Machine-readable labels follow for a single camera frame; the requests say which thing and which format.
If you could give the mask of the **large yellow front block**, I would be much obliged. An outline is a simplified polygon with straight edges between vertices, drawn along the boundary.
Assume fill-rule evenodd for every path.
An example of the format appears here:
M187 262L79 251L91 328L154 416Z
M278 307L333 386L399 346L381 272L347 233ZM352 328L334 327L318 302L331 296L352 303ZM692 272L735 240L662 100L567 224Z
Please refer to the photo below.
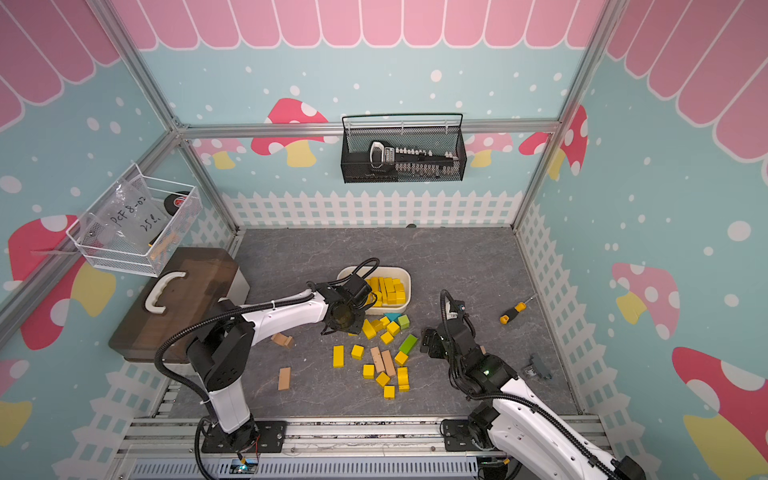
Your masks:
M334 368L343 368L345 365L345 350L343 345L333 347L332 365Z

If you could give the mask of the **yellow arch block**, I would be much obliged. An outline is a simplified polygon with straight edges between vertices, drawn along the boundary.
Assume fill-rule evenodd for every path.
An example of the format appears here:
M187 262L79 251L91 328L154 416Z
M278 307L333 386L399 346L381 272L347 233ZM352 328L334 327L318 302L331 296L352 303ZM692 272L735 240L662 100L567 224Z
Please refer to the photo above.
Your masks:
M397 383L400 392L408 392L410 390L409 372L407 367L400 367L397 369Z

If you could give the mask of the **yellow cylinder block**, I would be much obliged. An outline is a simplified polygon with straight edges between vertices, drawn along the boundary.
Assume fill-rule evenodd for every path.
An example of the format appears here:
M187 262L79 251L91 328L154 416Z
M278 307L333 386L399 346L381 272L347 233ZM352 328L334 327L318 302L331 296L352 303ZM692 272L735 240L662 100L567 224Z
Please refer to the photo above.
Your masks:
M379 280L376 277L370 277L366 279L368 285L371 287L372 294L376 297L375 302L378 302L381 296L379 289Z

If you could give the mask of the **small yellow cube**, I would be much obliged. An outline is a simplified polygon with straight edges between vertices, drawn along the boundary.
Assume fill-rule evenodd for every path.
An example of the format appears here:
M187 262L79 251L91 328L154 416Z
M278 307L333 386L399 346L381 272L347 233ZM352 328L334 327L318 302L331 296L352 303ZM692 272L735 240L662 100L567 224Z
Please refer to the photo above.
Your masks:
M405 288L401 283L394 284L394 300L396 305L403 305L407 302Z

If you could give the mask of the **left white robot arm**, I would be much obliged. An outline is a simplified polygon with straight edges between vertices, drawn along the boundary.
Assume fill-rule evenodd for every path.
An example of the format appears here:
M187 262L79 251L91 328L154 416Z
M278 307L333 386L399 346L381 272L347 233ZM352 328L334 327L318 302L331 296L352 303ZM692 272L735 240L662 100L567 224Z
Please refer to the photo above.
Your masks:
M304 325L323 325L323 335L359 334L366 312L374 305L366 282L380 266L371 257L351 273L329 282L309 282L301 293L267 302L236 306L222 299L208 318L171 335L156 350L153 363L159 373L189 388L207 410L196 426L193 453L198 471L213 476L202 461L201 437L218 437L225 451L247 466L243 453L258 445L260 430L245 400L242 376L251 349L259 342ZM181 340L190 340L185 355L199 381L194 382L165 364L166 352Z

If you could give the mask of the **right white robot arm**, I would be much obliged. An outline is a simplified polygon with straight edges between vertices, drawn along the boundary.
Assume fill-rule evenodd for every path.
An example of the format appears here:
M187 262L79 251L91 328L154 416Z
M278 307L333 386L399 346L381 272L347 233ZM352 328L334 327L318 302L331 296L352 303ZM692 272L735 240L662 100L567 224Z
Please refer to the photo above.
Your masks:
M561 419L499 356L485 353L465 304L445 289L440 323L423 330L421 351L448 364L449 384L478 403L468 417L472 441L503 451L542 479L644 479L631 457L617 459Z

